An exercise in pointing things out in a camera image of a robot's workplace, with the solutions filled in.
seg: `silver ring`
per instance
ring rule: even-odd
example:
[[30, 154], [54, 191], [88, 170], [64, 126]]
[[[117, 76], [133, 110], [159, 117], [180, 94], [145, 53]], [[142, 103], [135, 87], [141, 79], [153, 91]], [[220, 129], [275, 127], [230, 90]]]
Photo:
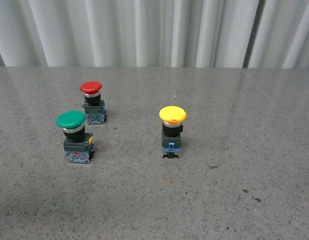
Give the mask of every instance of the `silver ring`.
[[71, 129], [67, 129], [67, 128], [63, 128], [63, 132], [66, 134], [74, 134], [76, 132], [79, 132], [81, 129], [83, 129], [85, 126], [85, 123], [81, 124], [80, 126], [76, 127], [76, 128], [71, 128]]
[[162, 121], [162, 124], [165, 125], [168, 128], [173, 129], [173, 128], [177, 128], [177, 127], [181, 126], [183, 124], [183, 122], [181, 121], [181, 122], [178, 122], [177, 124], [170, 124], [170, 123], [167, 123], [166, 121]]
[[94, 94], [84, 94], [84, 97], [85, 98], [94, 98], [94, 97], [97, 97], [97, 96], [99, 96], [101, 93], [100, 93], [100, 91], [98, 91], [97, 93], [94, 93]]

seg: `green push button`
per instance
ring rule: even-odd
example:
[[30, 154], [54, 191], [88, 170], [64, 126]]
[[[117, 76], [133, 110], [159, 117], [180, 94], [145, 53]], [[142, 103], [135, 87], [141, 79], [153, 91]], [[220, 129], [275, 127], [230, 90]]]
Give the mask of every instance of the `green push button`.
[[58, 127], [63, 129], [75, 129], [83, 124], [86, 115], [81, 111], [67, 111], [56, 119]]

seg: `granite table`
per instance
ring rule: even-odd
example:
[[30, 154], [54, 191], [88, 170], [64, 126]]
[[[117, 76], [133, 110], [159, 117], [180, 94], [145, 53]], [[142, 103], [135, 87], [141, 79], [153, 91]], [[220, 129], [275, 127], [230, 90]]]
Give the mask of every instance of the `granite table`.
[[[56, 118], [99, 81], [68, 163]], [[180, 106], [182, 156], [161, 158]], [[0, 67], [0, 240], [309, 240], [309, 70]]]

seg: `yellow push button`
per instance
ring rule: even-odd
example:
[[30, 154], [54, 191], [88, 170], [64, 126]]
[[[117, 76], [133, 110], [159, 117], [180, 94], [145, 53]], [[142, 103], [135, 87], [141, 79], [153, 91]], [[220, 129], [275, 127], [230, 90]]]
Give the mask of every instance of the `yellow push button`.
[[159, 117], [168, 124], [178, 124], [186, 119], [186, 112], [178, 106], [166, 106], [159, 112]]

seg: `red push button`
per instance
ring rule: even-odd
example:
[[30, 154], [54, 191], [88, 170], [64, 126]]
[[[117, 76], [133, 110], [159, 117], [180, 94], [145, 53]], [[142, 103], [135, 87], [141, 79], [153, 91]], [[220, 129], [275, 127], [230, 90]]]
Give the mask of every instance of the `red push button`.
[[85, 94], [96, 94], [103, 86], [97, 81], [87, 81], [80, 86], [80, 91]]

